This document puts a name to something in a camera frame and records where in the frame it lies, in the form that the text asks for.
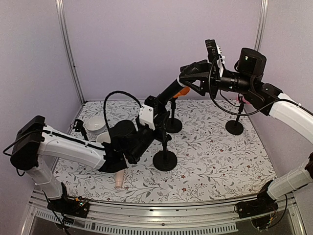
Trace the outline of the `orange microphone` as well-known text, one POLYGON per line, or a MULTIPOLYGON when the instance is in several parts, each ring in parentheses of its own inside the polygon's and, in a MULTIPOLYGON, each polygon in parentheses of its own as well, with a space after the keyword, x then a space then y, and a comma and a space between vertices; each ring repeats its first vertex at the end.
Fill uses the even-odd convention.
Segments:
POLYGON ((190 92, 190 88, 189 87, 184 87, 179 93, 177 93, 175 95, 175 97, 179 97, 179 96, 185 96, 190 92))

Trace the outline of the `black microphone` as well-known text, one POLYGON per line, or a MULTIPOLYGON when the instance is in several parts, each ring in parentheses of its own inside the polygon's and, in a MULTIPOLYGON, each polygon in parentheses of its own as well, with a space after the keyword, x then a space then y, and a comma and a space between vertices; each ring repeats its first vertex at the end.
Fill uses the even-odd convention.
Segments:
POLYGON ((156 97, 160 103, 166 104, 170 99, 175 97, 175 95, 179 93, 184 87, 186 87, 179 82, 179 76, 156 97))

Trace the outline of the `tall black mic stand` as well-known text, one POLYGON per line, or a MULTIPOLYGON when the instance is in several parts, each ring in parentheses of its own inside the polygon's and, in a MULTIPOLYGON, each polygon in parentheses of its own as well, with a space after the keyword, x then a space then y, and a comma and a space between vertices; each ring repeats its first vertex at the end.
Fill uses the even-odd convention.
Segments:
POLYGON ((172 137, 167 134, 162 142, 162 151, 157 152, 153 157, 153 165, 159 171, 168 172, 177 166, 177 156, 167 149, 168 141, 171 139, 172 137))

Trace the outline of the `pink microphone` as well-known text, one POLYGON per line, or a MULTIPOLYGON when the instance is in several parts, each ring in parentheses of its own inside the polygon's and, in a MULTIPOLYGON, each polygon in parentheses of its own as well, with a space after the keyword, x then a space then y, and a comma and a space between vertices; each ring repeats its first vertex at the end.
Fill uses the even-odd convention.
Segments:
POLYGON ((236 100, 241 103, 250 104, 250 102, 248 102, 242 95, 237 96, 236 100))

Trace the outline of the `short black mic stand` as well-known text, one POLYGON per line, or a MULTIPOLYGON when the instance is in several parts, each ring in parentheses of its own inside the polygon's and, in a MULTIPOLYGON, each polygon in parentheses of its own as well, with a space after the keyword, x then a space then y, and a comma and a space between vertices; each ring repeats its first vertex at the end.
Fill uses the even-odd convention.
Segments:
MULTIPOLYGON (((239 105, 239 109, 238 109, 238 114, 241 114, 244 110, 244 103, 240 102, 239 105)), ((240 116, 237 115, 235 120, 229 120, 226 124, 225 124, 225 128, 226 130, 233 134, 233 135, 240 135, 243 133, 244 131, 244 127, 243 125, 239 122, 240 116)))

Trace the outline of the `beige microphone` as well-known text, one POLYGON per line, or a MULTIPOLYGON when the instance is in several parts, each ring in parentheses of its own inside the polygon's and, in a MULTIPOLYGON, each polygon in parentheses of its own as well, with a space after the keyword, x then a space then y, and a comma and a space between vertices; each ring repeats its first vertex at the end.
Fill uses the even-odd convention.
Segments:
POLYGON ((125 170, 121 170, 115 174, 115 187, 122 188, 124 181, 124 172, 125 170))

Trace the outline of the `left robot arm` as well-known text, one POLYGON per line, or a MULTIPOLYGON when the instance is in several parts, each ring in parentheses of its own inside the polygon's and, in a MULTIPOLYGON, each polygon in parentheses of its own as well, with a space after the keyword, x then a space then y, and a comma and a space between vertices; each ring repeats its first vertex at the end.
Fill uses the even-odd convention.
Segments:
POLYGON ((19 130, 9 148, 10 162, 25 171, 51 200, 66 195, 64 187, 43 161, 52 156, 81 163, 100 172, 116 173, 128 164, 139 162, 154 140, 164 141, 165 125, 170 113, 153 115, 139 112, 136 122, 123 120, 109 128, 110 142, 85 141, 59 132, 45 124, 43 116, 35 116, 19 130))

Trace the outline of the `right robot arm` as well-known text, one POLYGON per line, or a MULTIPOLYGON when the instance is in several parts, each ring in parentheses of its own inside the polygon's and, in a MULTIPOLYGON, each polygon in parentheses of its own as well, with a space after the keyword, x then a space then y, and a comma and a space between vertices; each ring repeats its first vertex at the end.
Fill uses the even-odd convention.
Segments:
POLYGON ((217 49, 208 48, 208 58, 181 68, 178 82, 200 95, 209 94, 211 100, 217 91, 242 94, 255 111, 286 124, 309 142, 313 141, 313 114, 296 103, 276 86, 263 83, 266 57, 243 48, 235 71, 224 66, 224 58, 217 49))

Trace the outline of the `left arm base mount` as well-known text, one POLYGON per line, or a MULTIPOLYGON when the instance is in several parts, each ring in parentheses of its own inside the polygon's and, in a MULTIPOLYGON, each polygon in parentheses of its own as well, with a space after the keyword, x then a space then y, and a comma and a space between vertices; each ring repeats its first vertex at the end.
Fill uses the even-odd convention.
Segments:
POLYGON ((61 183, 62 195, 60 199, 49 199, 47 208, 62 215, 72 215, 80 218, 87 218, 89 213, 89 199, 79 196, 75 199, 69 198, 67 188, 61 183))

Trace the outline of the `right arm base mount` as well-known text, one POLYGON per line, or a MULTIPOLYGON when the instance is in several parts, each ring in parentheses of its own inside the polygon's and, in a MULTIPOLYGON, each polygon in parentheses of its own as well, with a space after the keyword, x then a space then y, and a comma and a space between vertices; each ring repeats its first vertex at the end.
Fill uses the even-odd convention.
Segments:
POLYGON ((268 187, 269 184, 263 186, 256 199, 241 201, 234 206, 234 211, 239 215, 239 218, 257 216, 278 210, 277 200, 272 199, 267 193, 268 187))

